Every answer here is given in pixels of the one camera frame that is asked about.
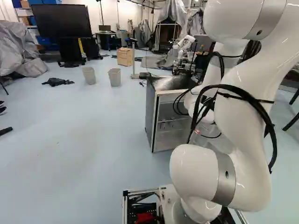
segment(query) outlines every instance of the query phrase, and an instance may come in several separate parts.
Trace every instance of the red component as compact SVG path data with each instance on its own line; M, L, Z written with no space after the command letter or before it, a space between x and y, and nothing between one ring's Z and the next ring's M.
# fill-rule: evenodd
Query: red component
M147 223L149 221L155 220L155 218L153 217L153 215L150 212L137 214L137 218L138 219L135 222L136 224Z

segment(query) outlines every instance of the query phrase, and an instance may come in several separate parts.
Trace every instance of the light blue floor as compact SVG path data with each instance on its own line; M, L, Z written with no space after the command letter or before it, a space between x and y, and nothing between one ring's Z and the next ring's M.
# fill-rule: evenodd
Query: light blue floor
M136 51L136 56L144 55ZM96 85L85 84L81 68L51 63L46 74L8 86L9 96L0 90L0 100L7 102L0 129L14 128L0 137L0 223L119 224L123 189L171 183L171 151L150 152L144 130L146 88L130 79L132 67L119 66L110 57L87 66L96 71ZM121 68L119 88L109 84L111 68ZM140 71L146 69L136 62ZM49 77L75 84L41 85ZM279 149L273 199L264 211L246 215L252 224L299 220L299 123L281 130L299 112L299 100L288 105L292 95L279 91L271 111ZM269 138L265 145L270 155Z

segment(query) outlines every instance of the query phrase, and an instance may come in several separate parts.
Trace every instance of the gray tarp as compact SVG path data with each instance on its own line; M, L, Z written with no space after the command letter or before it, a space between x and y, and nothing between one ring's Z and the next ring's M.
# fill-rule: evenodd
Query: gray tarp
M167 18L175 21L181 27L187 22L187 12L182 0L166 0L165 6L160 10L157 23L160 23Z
M141 61L141 67L171 70L173 61L177 58L178 50L172 48L170 51L168 51L167 55L143 57Z
M188 22L182 27L182 31L179 35L179 40L184 38L186 35L197 36L200 34L205 34L205 31L202 27L203 21L203 11L204 9L199 8L198 11L191 13L188 18Z
M0 21L0 76L17 71L37 77L47 71L24 23Z

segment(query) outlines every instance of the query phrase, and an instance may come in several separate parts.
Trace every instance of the black cloth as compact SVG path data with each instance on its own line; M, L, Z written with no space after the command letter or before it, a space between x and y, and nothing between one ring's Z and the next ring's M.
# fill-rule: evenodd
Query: black cloth
M49 84L52 87L58 86L58 85L69 85L73 84L73 81L70 80L64 80L60 78L49 78L47 82L42 83L42 85Z

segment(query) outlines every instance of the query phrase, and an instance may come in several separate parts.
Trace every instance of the chair leg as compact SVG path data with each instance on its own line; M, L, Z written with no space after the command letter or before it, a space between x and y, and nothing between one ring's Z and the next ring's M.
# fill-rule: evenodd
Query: chair leg
M299 89L296 91L295 95L290 100L290 105L292 105L295 102L295 100L297 99L298 96L299 96Z
M299 120L299 113L282 130L287 131L297 120Z
M9 95L8 91L6 90L6 88L4 87L3 83L0 81L0 84L2 85L4 91L6 92L7 95Z

